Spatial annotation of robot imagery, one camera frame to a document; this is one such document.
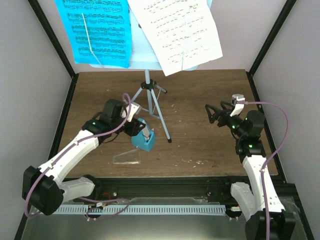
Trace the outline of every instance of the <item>perforated metal strip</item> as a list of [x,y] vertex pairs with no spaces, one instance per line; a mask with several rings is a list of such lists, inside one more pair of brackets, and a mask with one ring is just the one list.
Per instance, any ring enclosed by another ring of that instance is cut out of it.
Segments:
[[[122,210],[125,205],[109,205],[102,210],[94,209],[90,214],[112,215]],[[62,205],[54,214],[83,215],[87,205]],[[225,215],[224,205],[130,205],[122,215]]]

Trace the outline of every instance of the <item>clear plastic piece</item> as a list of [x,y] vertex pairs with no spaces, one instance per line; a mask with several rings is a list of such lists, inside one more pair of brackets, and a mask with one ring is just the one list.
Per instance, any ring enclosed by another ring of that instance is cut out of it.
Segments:
[[139,164],[141,153],[139,148],[123,152],[113,157],[113,164]]

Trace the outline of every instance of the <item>black metal frame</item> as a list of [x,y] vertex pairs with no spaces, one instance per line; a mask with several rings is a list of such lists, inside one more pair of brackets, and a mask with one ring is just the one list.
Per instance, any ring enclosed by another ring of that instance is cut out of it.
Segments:
[[[58,153],[60,141],[66,124],[71,101],[76,88],[79,74],[75,74],[65,52],[63,51],[54,31],[52,30],[44,12],[37,0],[28,0],[33,11],[38,17],[43,29],[47,33],[52,45],[57,51],[65,68],[72,77],[71,85],[63,107],[54,141],[51,147],[49,158]],[[287,0],[282,8],[275,24],[273,25],[268,37],[266,38],[258,56],[256,57],[251,69],[247,72],[248,81],[256,101],[259,101],[259,95],[254,83],[254,74],[263,61],[283,23],[293,8],[296,0]],[[264,113],[262,106],[258,109]],[[271,131],[267,121],[265,122],[265,132],[270,145],[271,151],[276,150],[275,143],[272,139]],[[307,217],[301,204],[297,189],[294,184],[287,183],[286,177],[281,166],[278,155],[274,157],[274,162],[278,170],[278,175],[271,176],[275,190],[280,197],[293,197],[295,204],[300,208],[300,217],[308,239],[314,239],[311,232]],[[100,178],[104,192],[117,192],[121,198],[141,198],[141,197],[194,197],[201,198],[207,196],[209,202],[219,202],[220,204],[232,206],[236,205],[235,199],[230,194],[230,187],[235,182],[250,183],[247,176],[216,176],[216,177],[147,177],[147,178]],[[20,226],[15,236],[15,240],[20,240],[27,222],[23,215]]]

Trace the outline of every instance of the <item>robotic arm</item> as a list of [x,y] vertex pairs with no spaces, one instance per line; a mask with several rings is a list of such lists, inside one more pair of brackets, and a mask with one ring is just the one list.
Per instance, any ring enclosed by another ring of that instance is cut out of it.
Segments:
[[260,136],[265,116],[257,110],[251,110],[242,120],[239,115],[244,109],[244,101],[243,95],[234,94],[231,103],[221,101],[222,109],[205,105],[211,124],[218,121],[218,127],[229,127],[236,139],[235,152],[248,174],[251,187],[244,182],[233,183],[231,195],[246,219],[245,234],[248,240],[266,239],[266,204],[271,218],[270,239],[289,240],[295,227],[295,218],[292,213],[286,212],[280,202],[267,166],[264,169],[264,182],[268,202],[264,199],[261,171],[266,153]]
[[[85,175],[79,179],[66,182],[63,182],[63,180],[88,153],[101,145],[105,139],[111,137],[112,134],[103,135],[103,133],[117,128],[127,116],[128,108],[129,106],[126,107],[122,101],[109,99],[105,103],[103,111],[87,121],[77,136],[56,156],[38,168],[28,167],[23,174],[22,198],[26,200],[27,194],[36,179],[48,169],[29,199],[29,203],[45,215],[51,215],[62,203],[69,200],[88,196],[97,199],[100,195],[100,182],[93,176]],[[115,133],[125,132],[127,135],[134,137],[140,131],[143,131],[147,142],[149,140],[148,136],[151,135],[149,127],[144,121],[133,117],[140,110],[141,106],[132,102],[125,124]]]

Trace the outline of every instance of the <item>gray wall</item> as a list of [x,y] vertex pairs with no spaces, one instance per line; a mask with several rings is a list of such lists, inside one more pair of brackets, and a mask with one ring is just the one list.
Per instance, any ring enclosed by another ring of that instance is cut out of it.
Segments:
[[48,159],[71,79],[28,1],[2,1],[0,31],[0,233],[11,240],[23,172]]
[[[258,69],[254,80],[263,101],[282,105],[291,129],[279,156],[289,182],[295,183],[315,239],[320,239],[320,1],[297,1]],[[285,120],[266,107],[277,144]]]
[[[286,0],[212,0],[211,12],[223,57],[198,69],[249,70]],[[75,72],[118,71],[75,64],[72,49],[54,0],[39,0]]]

